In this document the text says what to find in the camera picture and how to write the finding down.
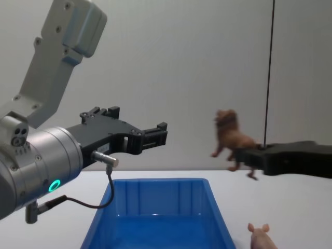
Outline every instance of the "white table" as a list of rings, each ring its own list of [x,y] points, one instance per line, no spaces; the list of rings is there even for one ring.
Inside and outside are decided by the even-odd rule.
[[[114,172],[113,178],[202,177],[209,180],[215,199],[237,249],[250,247],[248,222],[269,223],[269,235],[279,248],[332,248],[332,181],[303,175],[247,178],[246,171]],[[104,172],[82,172],[79,177],[39,203],[66,194],[99,204],[107,186]],[[80,248],[95,210],[65,202],[39,216],[34,225],[24,221],[24,209],[0,221],[0,248]]]

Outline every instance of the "black cable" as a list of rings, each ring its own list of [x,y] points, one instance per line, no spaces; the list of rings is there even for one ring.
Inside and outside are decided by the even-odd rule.
[[[265,125],[264,125],[264,146],[266,146],[266,134],[267,134],[267,126],[268,126],[270,78],[271,78],[271,60],[272,60],[272,43],[273,43],[273,28],[274,28],[274,10],[275,10],[275,0],[273,0],[273,3],[272,3],[272,21],[271,21],[271,38],[270,38],[269,74],[268,74],[268,89],[267,89],[267,94],[266,94]]]
[[[74,198],[70,198],[70,197],[67,197],[66,195],[64,195],[64,196],[60,196],[58,198],[55,198],[55,199],[53,199],[51,201],[48,201],[45,204],[43,204],[42,206],[45,206],[46,208],[40,208],[39,207],[39,214],[52,209],[53,207],[61,204],[64,201],[73,201],[73,202],[76,202],[77,204],[80,204],[80,205],[85,206],[85,207],[90,208],[90,209],[103,209],[103,208],[107,207],[113,201],[115,191],[114,191],[114,184],[113,184],[112,178],[110,176],[111,173],[112,173],[112,167],[107,166],[106,172],[107,172],[107,177],[108,177],[108,180],[109,180],[111,194],[110,194],[110,199],[105,204],[102,204],[100,206],[89,205],[89,204],[86,204],[82,201],[79,201],[79,200],[76,200]]]
[[[73,198],[70,198],[70,197],[67,197],[67,201],[76,202],[77,204],[80,204],[82,206],[86,206],[87,208],[90,208],[90,209],[103,209],[103,208],[107,207],[108,205],[111,204],[111,202],[114,199],[114,184],[113,184],[113,181],[112,181],[112,178],[111,178],[110,174],[108,174],[107,177],[108,177],[108,180],[109,180],[111,194],[110,194],[110,199],[105,204],[100,205],[100,206],[89,205],[89,204],[86,204],[84,202],[81,202],[79,200],[76,200],[76,199],[73,199]]]

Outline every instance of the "blue plastic bin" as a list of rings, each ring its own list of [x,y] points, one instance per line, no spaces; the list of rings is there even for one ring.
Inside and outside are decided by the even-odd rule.
[[[200,178],[115,180],[82,248],[235,249],[209,182]],[[110,196],[108,186],[101,203]]]

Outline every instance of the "white wall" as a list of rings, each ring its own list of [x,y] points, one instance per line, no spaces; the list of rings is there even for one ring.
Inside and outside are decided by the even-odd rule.
[[[267,142],[332,144],[332,1],[277,0]]]
[[[115,155],[119,170],[221,169],[213,118],[236,109],[263,140],[272,1],[97,0],[108,15],[99,47],[77,66],[58,112],[42,128],[69,127],[95,106],[121,107],[141,129],[169,124],[167,145]],[[0,104],[19,90],[51,0],[3,1]],[[91,169],[103,169],[96,165]]]

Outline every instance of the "brown lion figurine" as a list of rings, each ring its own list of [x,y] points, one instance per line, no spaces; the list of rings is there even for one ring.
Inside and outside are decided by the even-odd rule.
[[[231,150],[228,156],[228,161],[234,160],[234,150],[239,148],[253,149],[257,148],[257,143],[249,136],[241,133],[239,130],[238,115],[234,110],[218,110],[216,118],[214,119],[217,128],[218,145],[215,152],[211,154],[212,157],[218,157],[224,148]],[[240,163],[235,162],[235,165],[229,167],[229,171],[236,171],[240,168]],[[257,180],[254,176],[254,169],[247,175],[248,177]]]

